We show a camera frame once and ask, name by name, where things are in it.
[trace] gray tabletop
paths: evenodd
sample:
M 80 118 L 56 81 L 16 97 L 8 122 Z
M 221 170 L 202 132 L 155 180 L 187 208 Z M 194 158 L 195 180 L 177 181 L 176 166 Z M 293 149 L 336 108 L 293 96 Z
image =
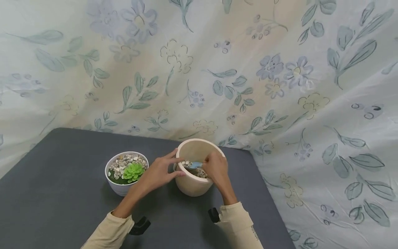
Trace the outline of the gray tabletop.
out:
M 179 142 L 58 128 L 0 179 L 0 248 L 78 249 L 121 201 L 104 175 L 111 157 L 144 154 L 149 163 Z M 249 212 L 265 249 L 295 248 L 249 152 L 222 148 L 238 199 Z M 129 249 L 229 249 L 207 210 L 222 205 L 212 187 L 200 197 L 181 193 L 172 181 L 147 195 L 133 212 L 151 226 L 127 236 Z

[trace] white flower pot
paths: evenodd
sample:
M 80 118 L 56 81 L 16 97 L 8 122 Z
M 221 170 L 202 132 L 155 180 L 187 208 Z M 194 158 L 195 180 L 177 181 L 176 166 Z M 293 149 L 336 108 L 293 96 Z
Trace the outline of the white flower pot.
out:
M 215 144 L 204 139 L 194 138 L 185 140 L 178 146 L 176 157 L 182 157 L 191 162 L 203 162 L 212 151 L 217 151 L 225 157 Z M 181 192 L 188 196 L 201 196 L 213 184 L 213 181 L 209 178 L 200 178 L 189 173 L 181 163 L 175 164 L 174 170 L 185 172 L 186 176 L 177 177 L 176 183 Z
M 134 152 L 134 151 L 126 151 L 126 152 L 122 152 L 122 153 L 117 154 L 116 156 L 112 157 L 112 158 L 109 160 L 109 162 L 106 164 L 106 166 L 105 166 L 105 177 L 106 177 L 106 179 L 108 180 L 108 183 L 109 183 L 109 185 L 111 186 L 112 190 L 113 190 L 116 194 L 118 194 L 118 195 L 120 195 L 120 196 L 126 196 L 126 194 L 127 194 L 127 192 L 129 191 L 130 187 L 131 187 L 133 184 L 135 184 L 136 182 L 138 182 L 139 180 L 138 180 L 138 181 L 135 181 L 135 182 L 132 182 L 132 183 L 130 183 L 130 184 L 117 184 L 117 183 L 114 183 L 114 182 L 112 182 L 112 181 L 109 179 L 109 177 L 108 177 L 108 169 L 109 169 L 109 166 L 111 166 L 111 164 L 112 164 L 114 161 L 116 161 L 116 159 L 117 159 L 119 156 L 132 155 L 132 154 L 137 154 L 137 155 L 142 156 L 142 157 L 145 159 L 145 161 L 146 161 L 147 167 L 149 167 L 148 159 L 147 159 L 143 154 L 138 153 L 138 152 Z

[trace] black clip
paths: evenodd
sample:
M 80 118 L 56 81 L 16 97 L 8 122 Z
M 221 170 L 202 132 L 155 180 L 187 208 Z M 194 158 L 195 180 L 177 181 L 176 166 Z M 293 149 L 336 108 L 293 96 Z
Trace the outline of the black clip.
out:
M 209 213 L 210 219 L 213 223 L 217 223 L 220 221 L 219 212 L 216 208 L 211 208 L 207 212 Z
M 148 229 L 149 226 L 150 226 L 150 221 L 144 216 L 141 218 L 139 222 L 134 224 L 129 234 L 141 235 Z

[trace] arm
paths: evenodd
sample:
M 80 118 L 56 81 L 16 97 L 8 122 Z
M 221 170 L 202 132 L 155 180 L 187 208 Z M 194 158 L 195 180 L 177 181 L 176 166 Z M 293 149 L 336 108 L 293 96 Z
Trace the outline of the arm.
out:
M 131 212 L 137 202 L 152 190 L 176 177 L 185 175 L 181 171 L 171 174 L 167 172 L 170 164 L 183 161 L 182 158 L 173 158 L 176 153 L 177 149 L 164 157 L 157 158 L 151 164 L 139 181 L 130 188 L 117 208 L 107 214 L 81 249 L 119 249 L 121 247 L 125 237 L 134 226 Z
M 253 228 L 249 213 L 238 202 L 228 177 L 228 163 L 219 153 L 208 155 L 202 168 L 220 190 L 224 206 L 221 206 L 220 221 L 216 223 L 227 235 L 234 249 L 263 249 Z

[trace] left hand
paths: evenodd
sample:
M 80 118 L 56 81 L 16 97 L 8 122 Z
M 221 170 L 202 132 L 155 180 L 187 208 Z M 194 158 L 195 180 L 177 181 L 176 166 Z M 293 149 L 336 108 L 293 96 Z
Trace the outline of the left hand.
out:
M 158 157 L 144 172 L 138 182 L 135 184 L 133 191 L 142 191 L 143 195 L 169 183 L 176 177 L 185 176 L 182 171 L 174 171 L 168 173 L 168 166 L 173 163 L 184 161 L 183 158 L 174 158 L 177 153 L 177 148 L 164 157 Z

